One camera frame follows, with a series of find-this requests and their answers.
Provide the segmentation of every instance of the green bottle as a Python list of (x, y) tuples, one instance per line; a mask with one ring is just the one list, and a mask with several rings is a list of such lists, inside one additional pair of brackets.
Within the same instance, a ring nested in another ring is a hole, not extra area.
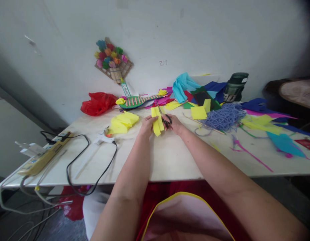
[(242, 99), (242, 91), (248, 80), (248, 76), (248, 73), (242, 72), (232, 74), (224, 90), (225, 103), (240, 101)]

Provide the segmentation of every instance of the white table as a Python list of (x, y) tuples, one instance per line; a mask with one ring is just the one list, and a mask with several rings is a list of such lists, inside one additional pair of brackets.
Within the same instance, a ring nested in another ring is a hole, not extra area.
[[(150, 115), (150, 109), (139, 108), (131, 111), (140, 117), (140, 120)], [(190, 117), (189, 109), (183, 109), (182, 106), (168, 111), (180, 119), (187, 128), (194, 131), (199, 124), (187, 119), (183, 116)], [(111, 118), (120, 114), (118, 109), (110, 110), (101, 116), (91, 117), (83, 115), (66, 130), (74, 132), (75, 135), (85, 134), (90, 141), (97, 137), (105, 127), (110, 124)], [(116, 134), (115, 140), (118, 144), (117, 155), (109, 167), (108, 171), (100, 179), (99, 184), (115, 183), (118, 174), (120, 173), (126, 158), (133, 146), (135, 138), (141, 126), (141, 121), (138, 121), (127, 134)], [(233, 141), (231, 134), (222, 135), (217, 132), (212, 132), (210, 136), (201, 137), (206, 142), (214, 143), (231, 162), (241, 169), (249, 177), (263, 176), (287, 176), (287, 175), (310, 175), (310, 160), (294, 156), (291, 159), (285, 157), (284, 153), (277, 152), (275, 146), (269, 139), (254, 139), (238, 128), (237, 133), (233, 131), (244, 148), (259, 158), (274, 172), (270, 172), (262, 164), (256, 161), (246, 152), (237, 152), (231, 150)], [(254, 130), (250, 132), (255, 136), (266, 137), (266, 132)], [(283, 129), (283, 133), (292, 134), (291, 131)], [(304, 139), (305, 135), (295, 134), (291, 138)], [(177, 180), (196, 180), (202, 179), (198, 167), (196, 166), (191, 154), (182, 142), (172, 131), (162, 132), (159, 137), (153, 135), (151, 138), (151, 176), (150, 181), (177, 181)], [(50, 172), (41, 182), (41, 186), (60, 186), (68, 185), (66, 179), (66, 166), (74, 159), (74, 157), (86, 146), (87, 142), (83, 137), (71, 139), (63, 149), (66, 153), (58, 160)], [(310, 151), (296, 143), (303, 152), (310, 158)], [(75, 161), (71, 167), (73, 176), (81, 166), (82, 161), (90, 153), (89, 146), (87, 150)], [(78, 179), (72, 178), (72, 182), (76, 185), (94, 184), (105, 168), (108, 166), (115, 151), (115, 145), (102, 143), (96, 152), (95, 156), (88, 163)], [(41, 173), (35, 177), (30, 177), (26, 180), (26, 186), (35, 186), (40, 178)], [(4, 185), (5, 188), (18, 187), (22, 177), (18, 174), (13, 175)]]

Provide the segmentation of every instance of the wooden stick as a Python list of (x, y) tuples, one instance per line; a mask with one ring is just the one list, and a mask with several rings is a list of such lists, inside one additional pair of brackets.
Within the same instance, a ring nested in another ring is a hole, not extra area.
[[(196, 123), (199, 123), (199, 124), (203, 125), (203, 123), (201, 123), (201, 122), (199, 122), (199, 121), (197, 121), (197, 120), (191, 119), (190, 117), (187, 117), (187, 116), (185, 116), (185, 117), (188, 118), (188, 119), (190, 119), (190, 120), (192, 120), (192, 121), (195, 121)], [(213, 129), (213, 128), (212, 128), (212, 130), (214, 130), (214, 131), (216, 131), (216, 132), (218, 132), (218, 133), (221, 133), (221, 134), (223, 134), (223, 135), (226, 135), (225, 133), (223, 133), (223, 132), (221, 132), (221, 131), (218, 131), (218, 130), (216, 130), (216, 129)]]

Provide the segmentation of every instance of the craft flower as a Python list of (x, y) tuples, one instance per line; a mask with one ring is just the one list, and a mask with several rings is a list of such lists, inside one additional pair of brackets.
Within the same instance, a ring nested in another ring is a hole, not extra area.
[(106, 62), (107, 64), (109, 64), (110, 60), (111, 60), (110, 57), (107, 57), (107, 58), (104, 59), (104, 62)]
[(123, 53), (123, 49), (120, 47), (116, 47), (116, 52), (118, 53), (118, 55), (121, 55)]
[(160, 89), (160, 90), (158, 91), (158, 95), (161, 95), (161, 96), (167, 95), (167, 91), (166, 91), (166, 90)]
[(107, 44), (107, 48), (109, 48), (111, 51), (113, 51), (113, 50), (114, 50), (114, 45), (112, 45), (112, 44)]
[(96, 59), (99, 59), (99, 54), (100, 54), (100, 53), (97, 52), (97, 51), (94, 53), (94, 56), (95, 56)]
[(119, 65), (121, 63), (121, 61), (118, 58), (114, 58), (114, 62), (115, 64)]
[(99, 58), (100, 58), (101, 60), (104, 60), (106, 57), (107, 57), (107, 55), (106, 55), (104, 52), (100, 52), (100, 53), (99, 53)]
[(117, 57), (117, 53), (115, 53), (114, 51), (111, 53), (111, 57), (114, 59)]
[(107, 56), (111, 55), (111, 53), (112, 53), (111, 49), (105, 49), (105, 54)]
[(116, 100), (115, 102), (116, 104), (125, 104), (126, 100), (124, 100), (124, 98), (119, 98), (118, 100)]
[(105, 61), (103, 62), (103, 69), (108, 69), (109, 68), (109, 65), (108, 63), (106, 63)]
[(98, 40), (96, 45), (100, 48), (100, 49), (106, 49), (106, 43), (104, 40)]
[(127, 58), (125, 55), (122, 55), (122, 60), (123, 60), (125, 63), (127, 63), (128, 58)]
[(102, 60), (101, 60), (101, 59), (98, 59), (96, 65), (97, 65), (99, 68), (102, 68), (102, 67), (103, 67), (103, 62), (102, 62)]
[(114, 63), (114, 61), (110, 61), (108, 64), (109, 64), (109, 67), (116, 68), (116, 64)]

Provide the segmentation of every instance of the hand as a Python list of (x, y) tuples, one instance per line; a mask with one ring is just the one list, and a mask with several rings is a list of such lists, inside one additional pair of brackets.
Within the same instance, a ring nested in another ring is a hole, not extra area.
[(158, 116), (152, 117), (151, 115), (144, 118), (138, 135), (147, 136), (149, 138), (152, 134), (153, 122), (156, 121), (157, 118)]
[[(183, 129), (185, 128), (185, 126), (179, 121), (179, 119), (177, 118), (176, 115), (171, 115), (171, 114), (167, 114), (167, 115), (172, 120), (172, 124), (169, 126), (169, 129), (172, 130), (176, 135), (178, 135), (178, 136), (181, 135), (181, 133), (182, 133)], [(168, 123), (170, 122), (169, 118), (167, 118), (166, 115), (163, 114), (162, 118), (164, 120), (166, 120)]]

